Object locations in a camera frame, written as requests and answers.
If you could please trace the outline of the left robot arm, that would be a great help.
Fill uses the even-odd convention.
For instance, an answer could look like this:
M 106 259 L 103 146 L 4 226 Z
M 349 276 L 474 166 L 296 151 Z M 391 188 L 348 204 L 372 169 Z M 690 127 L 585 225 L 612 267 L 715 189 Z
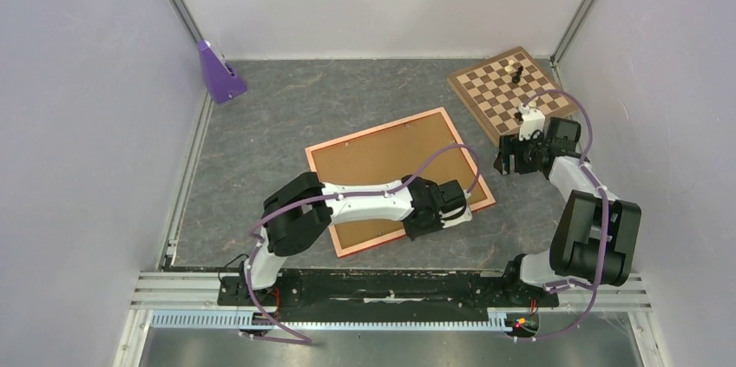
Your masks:
M 437 184 L 416 174 L 378 185 L 323 182 L 305 172 L 264 202 L 251 234 L 256 245 L 239 273 L 220 280 L 219 305 L 261 305 L 272 294 L 286 260 L 309 249 L 330 226 L 387 220 L 416 239 L 472 219 L 470 193 L 458 181 Z

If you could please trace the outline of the orange picture frame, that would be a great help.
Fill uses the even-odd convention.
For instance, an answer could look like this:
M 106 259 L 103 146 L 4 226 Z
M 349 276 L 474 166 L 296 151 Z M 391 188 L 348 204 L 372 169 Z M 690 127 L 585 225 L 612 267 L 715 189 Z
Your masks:
M 444 108 L 308 147 L 310 169 L 335 209 L 338 257 L 441 231 L 496 203 Z

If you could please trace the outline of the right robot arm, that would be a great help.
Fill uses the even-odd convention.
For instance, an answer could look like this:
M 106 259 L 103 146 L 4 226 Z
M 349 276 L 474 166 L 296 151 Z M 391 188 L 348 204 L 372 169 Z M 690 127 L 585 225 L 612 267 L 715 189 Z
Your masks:
M 499 280 L 497 296 L 514 306 L 548 304 L 564 287 L 628 281 L 641 208 L 610 193 L 595 177 L 575 150 L 581 134 L 578 122 L 553 117 L 546 128 L 499 141 L 494 162 L 499 173 L 540 172 L 566 200 L 549 249 L 517 255 Z

